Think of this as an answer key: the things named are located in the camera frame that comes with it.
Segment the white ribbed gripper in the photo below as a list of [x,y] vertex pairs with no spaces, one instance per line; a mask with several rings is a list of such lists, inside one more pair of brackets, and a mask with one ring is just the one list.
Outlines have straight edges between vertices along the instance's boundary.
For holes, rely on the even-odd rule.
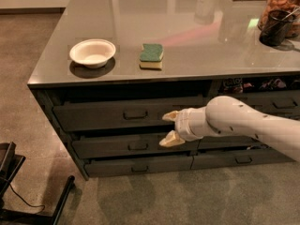
[[182,111],[167,112],[162,116],[164,121],[174,122],[175,131],[170,131],[159,145],[173,147],[186,142],[202,139],[213,134],[206,121],[205,108],[189,108]]

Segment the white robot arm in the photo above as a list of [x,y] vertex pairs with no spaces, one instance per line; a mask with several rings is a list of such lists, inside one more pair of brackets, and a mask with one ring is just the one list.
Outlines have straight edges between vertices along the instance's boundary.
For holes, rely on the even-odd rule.
[[246,136],[300,161],[299,121],[259,112],[233,97],[214,97],[204,107],[168,112],[162,119],[174,122],[174,130],[159,142],[163,147],[203,137]]

